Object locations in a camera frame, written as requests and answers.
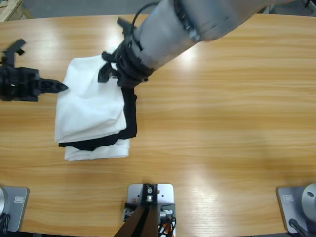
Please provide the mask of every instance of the label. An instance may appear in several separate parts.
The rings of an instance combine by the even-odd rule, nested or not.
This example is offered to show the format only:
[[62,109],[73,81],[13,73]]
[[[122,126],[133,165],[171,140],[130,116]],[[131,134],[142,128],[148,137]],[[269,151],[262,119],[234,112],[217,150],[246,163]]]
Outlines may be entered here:
[[16,196],[14,199],[14,203],[24,203],[25,197]]
[[293,197],[292,194],[283,195],[283,200],[284,200],[285,202],[294,201],[294,197]]

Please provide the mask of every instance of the folded clothes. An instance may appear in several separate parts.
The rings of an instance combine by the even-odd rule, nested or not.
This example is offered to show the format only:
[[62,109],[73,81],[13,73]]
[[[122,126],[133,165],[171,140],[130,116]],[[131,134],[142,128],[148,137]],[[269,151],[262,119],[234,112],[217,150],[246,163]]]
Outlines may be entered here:
[[102,138],[91,139],[79,142],[59,143],[60,147],[72,146],[79,150],[94,151],[97,147],[110,146],[115,144],[119,139],[125,140],[136,137],[137,122],[136,122],[136,99],[134,89],[122,88],[124,97],[124,115],[126,118],[127,128],[120,131],[118,134],[105,136]]
[[126,129],[124,99],[117,79],[98,83],[104,64],[101,55],[75,58],[69,64],[63,81],[69,89],[58,94],[56,142],[96,139]]
[[66,146],[65,160],[119,158],[129,154],[137,133],[134,89],[121,89],[117,79],[98,83],[106,62],[101,55],[76,58],[58,95],[55,141]]

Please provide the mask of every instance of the wooden table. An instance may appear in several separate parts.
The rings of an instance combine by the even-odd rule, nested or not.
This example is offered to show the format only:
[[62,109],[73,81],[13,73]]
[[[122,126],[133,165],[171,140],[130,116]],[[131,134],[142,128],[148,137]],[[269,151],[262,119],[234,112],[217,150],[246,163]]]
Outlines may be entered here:
[[[23,38],[17,66],[62,81],[72,58],[119,45],[117,17],[1,23],[0,48]],[[174,186],[180,237],[284,232],[276,188],[316,182],[315,23],[256,15],[155,72],[128,158],[64,161],[56,95],[0,102],[0,182],[30,189],[22,230],[112,237],[127,186],[153,182]]]

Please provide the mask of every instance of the wire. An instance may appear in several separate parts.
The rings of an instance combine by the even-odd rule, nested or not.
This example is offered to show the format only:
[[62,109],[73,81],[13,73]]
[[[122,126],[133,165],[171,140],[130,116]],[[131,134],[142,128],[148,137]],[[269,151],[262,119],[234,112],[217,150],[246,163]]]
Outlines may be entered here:
[[136,40],[135,34],[134,34],[134,27],[135,27],[136,19],[139,16],[139,14],[142,13],[143,10],[145,10],[146,8],[151,7],[151,6],[157,6],[159,3],[160,2],[153,2],[153,3],[150,3],[150,4],[147,4],[147,5],[143,6],[141,9],[138,10],[138,12],[135,14],[135,17],[133,19],[132,28],[131,28],[131,32],[130,33],[132,34],[133,40],[136,42],[136,44],[139,47],[140,51],[143,51],[143,48],[142,48],[142,46],[140,44],[140,41]]
[[310,237],[310,233],[308,233],[302,226],[300,226],[295,219],[290,219],[289,222],[291,227],[293,227],[297,233],[299,233],[302,237]]
[[162,236],[172,237],[173,231],[176,228],[176,225],[177,225],[177,219],[175,217],[173,217],[172,219],[168,219],[165,223],[161,223],[158,230],[158,236],[159,237],[162,237]]

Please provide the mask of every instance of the black cable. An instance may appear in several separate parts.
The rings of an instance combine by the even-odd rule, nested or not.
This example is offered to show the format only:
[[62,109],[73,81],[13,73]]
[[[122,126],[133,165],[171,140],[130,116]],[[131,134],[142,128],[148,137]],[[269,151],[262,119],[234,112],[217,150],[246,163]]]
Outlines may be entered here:
[[293,227],[302,237],[310,237],[310,233],[308,233],[308,231],[306,231],[303,227],[301,227],[297,220],[295,219],[290,219],[289,222],[291,227]]
[[140,41],[137,41],[136,38],[135,38],[135,35],[134,35],[134,27],[135,27],[135,22],[136,22],[136,19],[137,17],[139,16],[139,14],[145,10],[146,8],[148,7],[151,7],[151,6],[157,6],[160,2],[153,2],[153,3],[150,3],[150,4],[147,4],[145,6],[143,6],[135,15],[134,19],[133,19],[133,22],[132,22],[132,28],[131,28],[131,34],[133,36],[133,40],[136,42],[137,46],[139,47],[140,51],[143,51],[143,48],[140,44]]

